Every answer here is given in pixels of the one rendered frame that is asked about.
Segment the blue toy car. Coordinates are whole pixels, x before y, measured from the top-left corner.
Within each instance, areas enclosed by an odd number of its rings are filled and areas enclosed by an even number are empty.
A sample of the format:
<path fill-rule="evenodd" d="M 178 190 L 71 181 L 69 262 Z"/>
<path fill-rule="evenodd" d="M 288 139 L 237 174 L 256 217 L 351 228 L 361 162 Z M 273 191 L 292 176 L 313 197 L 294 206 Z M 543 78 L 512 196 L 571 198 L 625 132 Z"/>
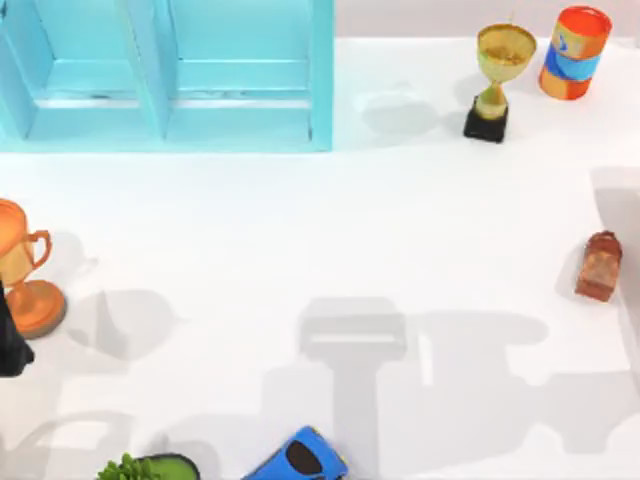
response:
<path fill-rule="evenodd" d="M 304 426 L 241 480 L 344 480 L 344 458 L 312 426 Z"/>

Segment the light blue rack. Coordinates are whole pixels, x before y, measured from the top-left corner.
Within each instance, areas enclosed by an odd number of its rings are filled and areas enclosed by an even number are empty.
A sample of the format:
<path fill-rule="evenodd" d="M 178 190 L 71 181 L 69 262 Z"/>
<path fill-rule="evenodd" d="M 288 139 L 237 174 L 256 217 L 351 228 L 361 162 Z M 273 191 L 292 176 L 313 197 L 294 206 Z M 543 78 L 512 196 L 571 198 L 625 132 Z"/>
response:
<path fill-rule="evenodd" d="M 335 0 L 0 0 L 0 152 L 333 143 Z"/>

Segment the brown bread loaf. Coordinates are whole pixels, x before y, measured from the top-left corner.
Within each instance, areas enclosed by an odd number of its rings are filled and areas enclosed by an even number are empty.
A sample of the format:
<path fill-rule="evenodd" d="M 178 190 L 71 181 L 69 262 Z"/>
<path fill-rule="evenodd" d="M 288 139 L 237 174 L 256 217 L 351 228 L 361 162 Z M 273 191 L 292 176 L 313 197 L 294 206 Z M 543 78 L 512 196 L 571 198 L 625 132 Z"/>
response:
<path fill-rule="evenodd" d="M 585 246 L 575 293 L 608 302 L 617 285 L 622 256 L 622 246 L 612 231 L 593 234 Z"/>

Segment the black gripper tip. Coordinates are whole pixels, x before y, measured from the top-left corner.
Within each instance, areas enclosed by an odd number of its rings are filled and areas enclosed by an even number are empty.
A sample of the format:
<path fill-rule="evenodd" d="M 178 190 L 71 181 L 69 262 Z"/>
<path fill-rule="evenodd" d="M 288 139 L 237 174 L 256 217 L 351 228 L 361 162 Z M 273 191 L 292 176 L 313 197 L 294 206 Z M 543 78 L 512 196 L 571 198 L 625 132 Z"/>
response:
<path fill-rule="evenodd" d="M 34 359 L 33 350 L 16 327 L 0 279 L 0 378 L 20 376 Z"/>

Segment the gold trophy with black base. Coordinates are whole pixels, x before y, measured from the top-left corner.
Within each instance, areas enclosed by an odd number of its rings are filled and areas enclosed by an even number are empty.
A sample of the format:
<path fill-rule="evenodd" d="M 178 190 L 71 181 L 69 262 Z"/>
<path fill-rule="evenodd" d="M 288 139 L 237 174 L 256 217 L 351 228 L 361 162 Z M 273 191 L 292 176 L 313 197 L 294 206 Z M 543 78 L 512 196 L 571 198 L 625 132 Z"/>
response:
<path fill-rule="evenodd" d="M 534 36 L 513 23 L 489 25 L 478 32 L 478 65 L 489 86 L 474 97 L 463 129 L 466 138 L 503 142 L 509 114 L 503 84 L 527 68 L 536 50 Z"/>

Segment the green plant in pot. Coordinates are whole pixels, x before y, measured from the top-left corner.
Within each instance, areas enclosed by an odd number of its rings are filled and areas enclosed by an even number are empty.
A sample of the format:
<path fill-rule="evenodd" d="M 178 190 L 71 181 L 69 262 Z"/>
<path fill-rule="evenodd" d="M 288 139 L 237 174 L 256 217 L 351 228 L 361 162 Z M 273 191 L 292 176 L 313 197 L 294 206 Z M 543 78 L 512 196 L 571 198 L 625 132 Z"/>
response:
<path fill-rule="evenodd" d="M 95 480 L 201 480 L 196 464 L 178 453 L 132 457 L 125 452 L 119 461 L 110 460 Z"/>

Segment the orange and blue can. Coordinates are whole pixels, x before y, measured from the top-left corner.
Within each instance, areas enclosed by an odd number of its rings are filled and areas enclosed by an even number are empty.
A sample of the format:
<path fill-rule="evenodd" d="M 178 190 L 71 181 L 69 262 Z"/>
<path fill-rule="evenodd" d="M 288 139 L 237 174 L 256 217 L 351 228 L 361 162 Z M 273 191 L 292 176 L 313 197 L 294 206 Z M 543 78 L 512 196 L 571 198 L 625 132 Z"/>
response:
<path fill-rule="evenodd" d="M 538 83 L 544 93 L 559 100 L 576 100 L 589 89 L 612 30 L 603 11 L 574 5 L 557 18 Z"/>

